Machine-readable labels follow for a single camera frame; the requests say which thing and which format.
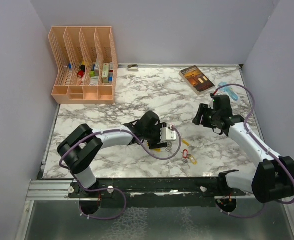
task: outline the marble surface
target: marble surface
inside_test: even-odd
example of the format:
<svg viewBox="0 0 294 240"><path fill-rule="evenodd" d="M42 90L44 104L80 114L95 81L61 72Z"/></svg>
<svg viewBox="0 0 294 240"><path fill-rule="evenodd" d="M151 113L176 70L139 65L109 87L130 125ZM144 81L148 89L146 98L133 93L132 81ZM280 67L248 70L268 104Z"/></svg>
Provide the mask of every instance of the marble surface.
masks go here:
<svg viewBox="0 0 294 240"><path fill-rule="evenodd" d="M190 146L182 145L171 160L157 160L146 154L138 145L114 146L99 151L90 168L98 178L166 178L209 177L219 172L238 169L254 172L254 165L244 151L230 138L219 136L209 128L195 126L195 117L200 103L209 104L209 93L197 96L180 78L182 68L140 68L128 72L119 68L116 85L116 103L113 105L61 105L44 169L44 179L71 178L59 168L56 152L62 142L78 125L86 123L93 129L108 129L139 119L146 111L154 111L161 122L174 124ZM220 82L243 84L238 67L200 67L215 84ZM233 87L241 101L232 104L234 114L246 116L250 104L245 91ZM249 119L253 131L258 134L254 118ZM154 152L166 157L178 146ZM182 151L188 149L197 164L183 163Z"/></svg>

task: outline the blue object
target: blue object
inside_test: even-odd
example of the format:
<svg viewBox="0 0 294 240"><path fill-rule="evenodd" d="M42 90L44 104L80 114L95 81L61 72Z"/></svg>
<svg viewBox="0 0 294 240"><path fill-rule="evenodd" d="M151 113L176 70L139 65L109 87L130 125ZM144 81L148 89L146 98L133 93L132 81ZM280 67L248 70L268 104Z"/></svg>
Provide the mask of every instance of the blue object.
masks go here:
<svg viewBox="0 0 294 240"><path fill-rule="evenodd" d="M222 81L221 83L218 84L218 87L224 86L226 84L227 84L226 82ZM226 93L234 101L239 100L238 95L229 86L225 86L225 87L221 88L220 91L222 91L223 93Z"/></svg>

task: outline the small box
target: small box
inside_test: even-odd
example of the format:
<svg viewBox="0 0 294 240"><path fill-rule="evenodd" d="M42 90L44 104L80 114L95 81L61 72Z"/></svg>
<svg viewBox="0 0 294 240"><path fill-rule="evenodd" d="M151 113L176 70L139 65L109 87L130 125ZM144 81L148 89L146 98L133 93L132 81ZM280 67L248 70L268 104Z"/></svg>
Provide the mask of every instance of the small box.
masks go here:
<svg viewBox="0 0 294 240"><path fill-rule="evenodd" d="M89 86L96 86L98 85L98 76L94 76L94 77L91 77L90 78L90 83L89 83Z"/></svg>
<svg viewBox="0 0 294 240"><path fill-rule="evenodd" d="M113 72L113 63L109 63L109 72Z"/></svg>
<svg viewBox="0 0 294 240"><path fill-rule="evenodd" d="M109 64L104 63L102 67L102 74L101 74L102 82L104 84L108 83L108 77L109 77Z"/></svg>
<svg viewBox="0 0 294 240"><path fill-rule="evenodd" d="M95 68L94 68L94 72L95 72L95 75L99 75L99 63L98 62L96 62L96 64L95 64Z"/></svg>

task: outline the black metal base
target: black metal base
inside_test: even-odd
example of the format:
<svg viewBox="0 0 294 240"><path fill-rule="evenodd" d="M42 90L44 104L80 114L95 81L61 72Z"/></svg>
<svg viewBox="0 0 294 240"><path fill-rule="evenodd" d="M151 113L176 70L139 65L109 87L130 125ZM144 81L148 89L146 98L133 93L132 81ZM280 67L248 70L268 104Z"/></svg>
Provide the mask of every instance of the black metal base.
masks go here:
<svg viewBox="0 0 294 240"><path fill-rule="evenodd" d="M219 189L219 181L219 177L99 178L95 188L118 188L125 194L128 208L215 207L214 197L230 193L233 196L245 195L237 189ZM69 198L98 198L100 193L101 208L123 206L123 197L116 191L86 192L76 182L70 186L74 192L68 195ZM207 191L202 192L200 187L207 188Z"/></svg>

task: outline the red key tag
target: red key tag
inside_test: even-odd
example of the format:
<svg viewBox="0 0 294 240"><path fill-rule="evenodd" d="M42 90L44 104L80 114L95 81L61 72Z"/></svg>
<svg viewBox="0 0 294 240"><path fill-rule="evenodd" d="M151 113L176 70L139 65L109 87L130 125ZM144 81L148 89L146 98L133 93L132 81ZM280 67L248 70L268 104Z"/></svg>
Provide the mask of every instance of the red key tag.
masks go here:
<svg viewBox="0 0 294 240"><path fill-rule="evenodd" d="M184 149L184 150L182 151L182 157L183 157L184 159L186 159L186 158L188 157L188 151L187 151L187 149Z"/></svg>

